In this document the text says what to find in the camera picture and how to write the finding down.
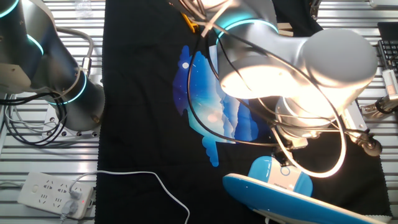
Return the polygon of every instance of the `plug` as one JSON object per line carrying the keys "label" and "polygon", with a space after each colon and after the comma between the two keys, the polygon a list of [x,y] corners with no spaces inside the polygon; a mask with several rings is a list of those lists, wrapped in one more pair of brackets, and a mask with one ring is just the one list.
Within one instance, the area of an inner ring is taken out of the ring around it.
{"label": "plug", "polygon": [[81,197],[81,192],[77,192],[77,191],[72,190],[72,191],[70,192],[70,196],[71,196],[71,198],[73,198],[73,199],[79,200],[80,197]]}
{"label": "plug", "polygon": [[61,213],[61,223],[63,223],[66,219],[68,215],[73,215],[78,208],[78,204],[76,203],[76,201],[74,200],[69,200],[65,203],[65,205],[63,206]]}

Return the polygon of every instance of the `black mat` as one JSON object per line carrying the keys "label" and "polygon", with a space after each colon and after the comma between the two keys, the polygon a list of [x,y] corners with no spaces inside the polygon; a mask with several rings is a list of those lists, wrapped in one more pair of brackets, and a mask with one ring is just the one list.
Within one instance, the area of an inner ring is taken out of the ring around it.
{"label": "black mat", "polygon": [[[320,28],[305,16],[304,2],[303,13],[297,12],[295,22],[302,18],[300,24],[307,25],[295,31],[311,35]],[[277,11],[287,22],[292,20],[287,11],[279,7]],[[271,149],[217,143],[219,165],[214,167],[203,147],[203,136],[190,127],[187,112],[180,114],[176,109],[173,82],[178,62],[183,47],[192,50],[195,41],[180,13],[164,0],[106,1],[106,107],[98,170],[156,172],[190,209],[189,224],[264,223],[262,216],[225,192],[222,177],[247,175],[252,162],[269,155]],[[257,141],[265,139],[269,139],[267,131]],[[309,169],[329,169],[340,151],[339,137],[322,134],[310,145],[295,157]],[[365,155],[354,144],[349,144],[339,173],[329,179],[313,179],[313,183],[315,198],[362,214],[391,215],[380,159]],[[152,175],[98,174],[96,197],[96,223],[184,223],[187,215]]]}

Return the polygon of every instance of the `white cable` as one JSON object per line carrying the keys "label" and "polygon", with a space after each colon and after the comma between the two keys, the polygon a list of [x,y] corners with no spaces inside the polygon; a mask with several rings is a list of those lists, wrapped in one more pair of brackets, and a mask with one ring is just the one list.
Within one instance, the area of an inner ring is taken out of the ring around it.
{"label": "white cable", "polygon": [[300,164],[298,164],[293,156],[291,155],[291,153],[285,148],[284,144],[282,143],[282,141],[280,140],[280,137],[278,135],[278,132],[275,130],[275,128],[271,128],[272,132],[274,133],[274,136],[276,138],[276,141],[279,143],[280,148],[282,149],[282,151],[284,152],[285,156],[289,159],[289,161],[298,169],[300,169],[304,174],[310,175],[312,177],[318,177],[318,178],[325,178],[325,177],[330,177],[331,175],[335,174],[343,165],[344,162],[344,158],[346,155],[346,147],[343,147],[343,142],[345,143],[345,141],[341,142],[341,152],[340,152],[340,157],[338,158],[337,163],[335,164],[335,166],[330,169],[327,172],[322,172],[322,173],[317,173],[317,172],[312,172],[307,170],[306,168],[300,166]]}
{"label": "white cable", "polygon": [[185,219],[185,223],[184,223],[184,224],[187,224],[187,223],[188,223],[188,219],[189,219],[189,216],[190,216],[190,211],[189,211],[188,207],[185,206],[182,202],[180,202],[176,197],[174,197],[174,195],[172,195],[172,194],[167,190],[166,186],[163,184],[163,182],[161,181],[161,179],[159,178],[159,176],[158,176],[156,173],[154,173],[154,172],[149,172],[149,171],[110,172],[110,171],[105,171],[105,170],[97,170],[97,171],[94,171],[94,172],[89,172],[89,173],[83,174],[83,175],[79,176],[78,178],[76,178],[76,180],[73,181],[73,183],[72,183],[71,186],[69,187],[69,193],[72,194],[72,192],[73,192],[73,191],[72,191],[73,185],[75,185],[75,183],[78,182],[82,177],[85,177],[85,176],[87,176],[87,175],[98,174],[98,173],[102,173],[102,174],[111,174],[111,175],[131,175],[131,174],[152,174],[152,175],[155,175],[156,178],[157,178],[157,180],[159,181],[160,185],[162,186],[163,190],[167,193],[167,195],[169,195],[170,198],[172,198],[173,200],[175,200],[178,204],[180,204],[180,205],[188,212],[187,219]]}
{"label": "white cable", "polygon": [[233,0],[228,0],[226,3],[224,3],[223,7],[221,7],[221,9],[219,9],[219,11],[213,16],[213,18],[210,19],[210,21],[206,24],[205,29],[201,33],[202,37],[205,37],[209,32],[209,30],[213,28],[213,24],[222,15],[222,13],[224,13],[225,10],[232,4],[232,1]]}

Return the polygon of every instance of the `power strip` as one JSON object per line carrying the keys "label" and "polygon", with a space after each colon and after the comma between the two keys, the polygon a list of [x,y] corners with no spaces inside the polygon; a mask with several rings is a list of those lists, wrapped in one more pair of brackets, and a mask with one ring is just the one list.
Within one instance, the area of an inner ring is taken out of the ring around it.
{"label": "power strip", "polygon": [[[61,209],[71,198],[69,187],[72,180],[54,177],[38,172],[30,172],[19,194],[18,203],[52,212],[61,215]],[[91,206],[91,194],[93,188],[82,183],[75,183],[73,189],[81,192],[78,203],[78,210],[68,218],[82,219],[85,216],[87,207]]]}

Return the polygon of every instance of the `blue plastic object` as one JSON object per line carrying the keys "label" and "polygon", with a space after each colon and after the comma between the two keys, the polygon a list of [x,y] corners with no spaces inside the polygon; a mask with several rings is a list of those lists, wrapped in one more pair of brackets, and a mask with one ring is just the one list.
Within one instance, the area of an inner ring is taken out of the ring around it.
{"label": "blue plastic object", "polygon": [[223,178],[226,191],[252,210],[273,213],[286,222],[310,223],[381,223],[368,217],[238,174]]}
{"label": "blue plastic object", "polygon": [[[252,163],[248,176],[257,180],[261,180],[263,182],[268,182],[269,175],[271,173],[272,160],[273,159],[271,156],[262,156],[260,158],[257,158]],[[289,175],[289,168],[286,167],[286,170],[288,172],[286,172],[285,174]],[[311,178],[307,174],[301,173],[294,187],[294,192],[311,197],[312,189],[313,186]]]}

